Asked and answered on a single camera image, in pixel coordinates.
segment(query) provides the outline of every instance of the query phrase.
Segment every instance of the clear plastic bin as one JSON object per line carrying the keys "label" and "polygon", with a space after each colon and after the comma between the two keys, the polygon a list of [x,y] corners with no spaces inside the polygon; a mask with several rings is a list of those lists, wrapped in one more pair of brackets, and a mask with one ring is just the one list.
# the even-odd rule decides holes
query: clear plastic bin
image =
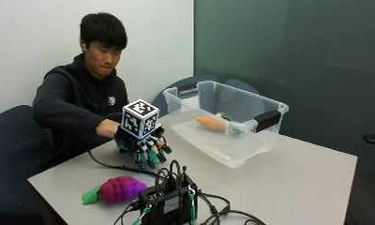
{"label": "clear plastic bin", "polygon": [[165,90],[171,129],[230,168],[270,151],[289,106],[218,82]]}

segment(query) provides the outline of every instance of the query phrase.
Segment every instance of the pink toy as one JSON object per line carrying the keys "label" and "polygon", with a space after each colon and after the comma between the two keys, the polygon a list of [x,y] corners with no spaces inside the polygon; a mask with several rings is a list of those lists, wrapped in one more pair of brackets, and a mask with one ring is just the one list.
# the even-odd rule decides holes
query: pink toy
{"label": "pink toy", "polygon": [[112,178],[101,186],[101,200],[105,203],[119,203],[138,196],[139,191],[146,188],[149,188],[147,185],[130,176]]}

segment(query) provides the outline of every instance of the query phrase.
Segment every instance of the dark sweatshirt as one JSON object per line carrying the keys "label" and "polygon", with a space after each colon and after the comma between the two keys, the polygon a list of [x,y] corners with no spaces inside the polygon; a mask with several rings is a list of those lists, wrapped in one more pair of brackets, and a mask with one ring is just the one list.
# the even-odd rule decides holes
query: dark sweatshirt
{"label": "dark sweatshirt", "polygon": [[[34,119],[52,130],[53,160],[50,164],[78,156],[110,141],[96,128],[112,113],[122,113],[129,104],[125,81],[117,70],[102,81],[85,67],[85,55],[54,68],[46,75],[33,103]],[[113,116],[121,122],[121,116]]]}

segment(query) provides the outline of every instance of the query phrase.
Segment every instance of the hand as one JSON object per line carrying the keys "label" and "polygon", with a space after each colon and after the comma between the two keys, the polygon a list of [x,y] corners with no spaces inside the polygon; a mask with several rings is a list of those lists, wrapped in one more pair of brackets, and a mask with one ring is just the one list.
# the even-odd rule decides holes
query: hand
{"label": "hand", "polygon": [[114,138],[119,126],[121,123],[117,123],[115,121],[106,119],[97,127],[97,134],[108,138]]}
{"label": "hand", "polygon": [[165,153],[173,152],[171,148],[166,145],[165,129],[162,125],[147,135],[142,140],[130,135],[121,127],[115,135],[115,141],[121,149],[130,151],[135,157],[135,164],[139,170],[145,169],[145,163],[150,168],[155,169],[155,161],[159,159],[162,163],[167,161]]}

